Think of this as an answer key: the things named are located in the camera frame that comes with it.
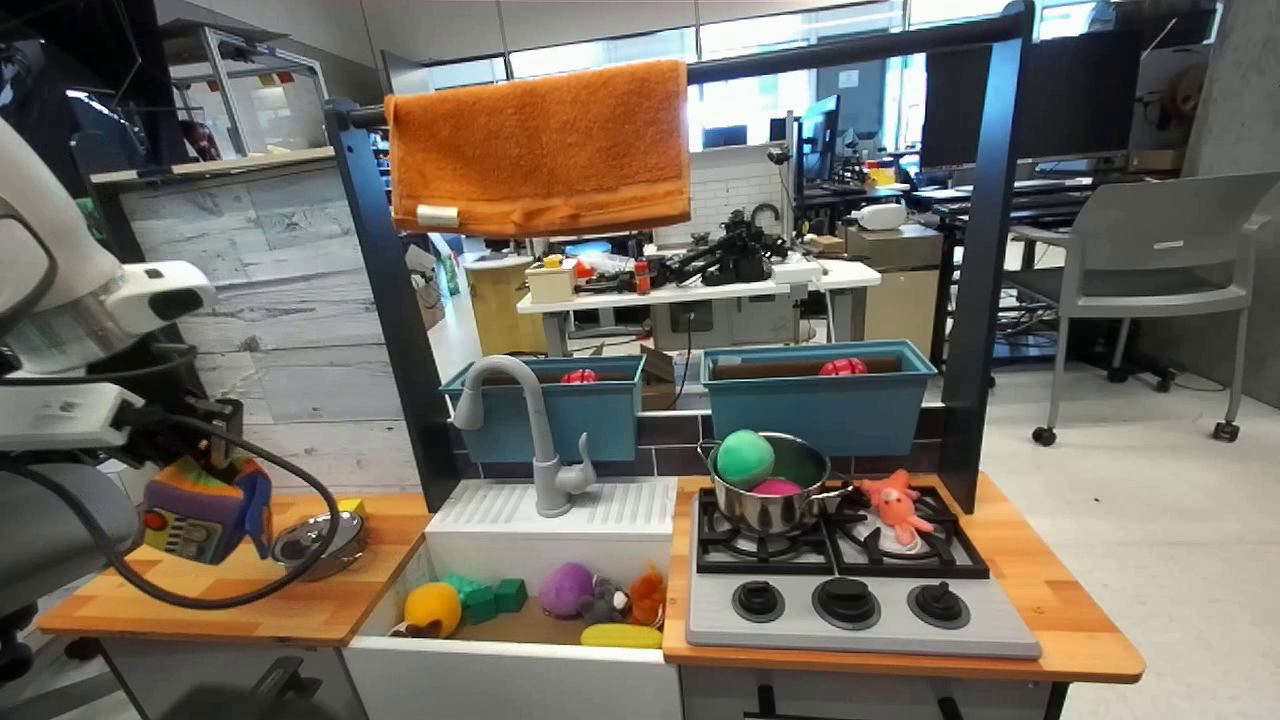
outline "purple toy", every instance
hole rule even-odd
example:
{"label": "purple toy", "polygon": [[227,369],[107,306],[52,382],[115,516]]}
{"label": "purple toy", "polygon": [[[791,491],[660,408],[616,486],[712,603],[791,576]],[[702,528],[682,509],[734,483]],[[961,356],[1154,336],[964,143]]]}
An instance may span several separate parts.
{"label": "purple toy", "polygon": [[545,588],[539,588],[539,608],[554,618],[577,618],[591,603],[591,569],[586,564],[560,564]]}

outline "teal bin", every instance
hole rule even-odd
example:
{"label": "teal bin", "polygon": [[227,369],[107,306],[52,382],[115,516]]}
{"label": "teal bin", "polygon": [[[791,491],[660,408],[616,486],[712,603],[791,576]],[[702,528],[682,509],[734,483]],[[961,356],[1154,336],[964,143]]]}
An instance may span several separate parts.
{"label": "teal bin", "polygon": [[[869,374],[819,374],[828,358]],[[909,340],[709,353],[699,380],[712,431],[791,431],[825,454],[911,454],[918,400],[937,369]]]}
{"label": "teal bin", "polygon": [[[591,356],[591,358],[524,358],[548,400],[550,441],[565,462],[577,462],[577,436],[586,431],[591,458],[636,458],[636,411],[642,356]],[[565,373],[591,369],[598,382],[560,382]],[[444,382],[457,404],[465,397],[465,373]],[[470,458],[479,462],[527,462],[527,408],[513,380],[483,380],[483,423],[465,431]]]}

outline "red toy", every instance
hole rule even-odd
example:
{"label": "red toy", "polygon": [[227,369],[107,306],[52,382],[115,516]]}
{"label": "red toy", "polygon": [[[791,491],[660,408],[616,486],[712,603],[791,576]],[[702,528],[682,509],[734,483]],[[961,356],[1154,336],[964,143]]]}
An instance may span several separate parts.
{"label": "red toy", "polygon": [[869,496],[878,524],[893,528],[893,535],[903,546],[917,546],[918,531],[930,531],[930,524],[917,516],[917,491],[903,468],[882,478],[858,478],[856,486]]}
{"label": "red toy", "polygon": [[814,374],[869,374],[869,358],[856,358],[856,356],[825,358]]}
{"label": "red toy", "polygon": [[571,369],[560,374],[560,382],[598,382],[598,374],[591,369]]}

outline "faucet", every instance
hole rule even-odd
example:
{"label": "faucet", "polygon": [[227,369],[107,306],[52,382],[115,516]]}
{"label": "faucet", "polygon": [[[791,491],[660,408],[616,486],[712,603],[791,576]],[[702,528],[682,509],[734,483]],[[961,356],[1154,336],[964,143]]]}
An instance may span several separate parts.
{"label": "faucet", "polygon": [[535,511],[539,516],[565,516],[571,509],[571,496],[586,491],[597,483],[597,468],[586,454],[586,431],[577,441],[578,462],[560,468],[554,444],[550,444],[550,418],[548,418],[548,400],[545,382],[533,374],[527,362],[516,356],[479,356],[465,380],[465,397],[453,408],[453,429],[479,429],[483,423],[483,404],[479,404],[479,382],[487,374],[513,374],[524,390],[527,408],[527,436],[533,436],[533,491],[535,491]]}

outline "red object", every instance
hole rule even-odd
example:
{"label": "red object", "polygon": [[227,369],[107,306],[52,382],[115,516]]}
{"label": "red object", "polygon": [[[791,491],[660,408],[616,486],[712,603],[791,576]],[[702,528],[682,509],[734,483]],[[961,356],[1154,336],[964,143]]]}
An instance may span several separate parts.
{"label": "red object", "polygon": [[591,283],[591,274],[597,274],[597,267],[591,267],[586,259],[577,259],[577,265],[571,265],[571,281],[577,281],[577,283]]}
{"label": "red object", "polygon": [[591,369],[571,369],[560,374],[560,382],[598,382],[598,374]]}
{"label": "red object", "polygon": [[636,259],[636,292],[640,292],[640,297],[647,297],[647,292],[652,292],[647,259]]}
{"label": "red object", "polygon": [[146,531],[167,531],[167,516],[158,516],[158,511],[146,509],[146,511],[143,511],[143,528],[146,528]]}
{"label": "red object", "polygon": [[665,618],[669,579],[660,571],[642,571],[630,592],[630,625],[655,626]]}
{"label": "red object", "polygon": [[814,374],[869,374],[871,369],[856,356],[825,358]]}
{"label": "red object", "polygon": [[858,478],[856,486],[869,496],[878,524],[893,528],[893,535],[903,546],[917,546],[918,531],[930,531],[930,524],[917,516],[917,486],[903,468],[882,478]]}

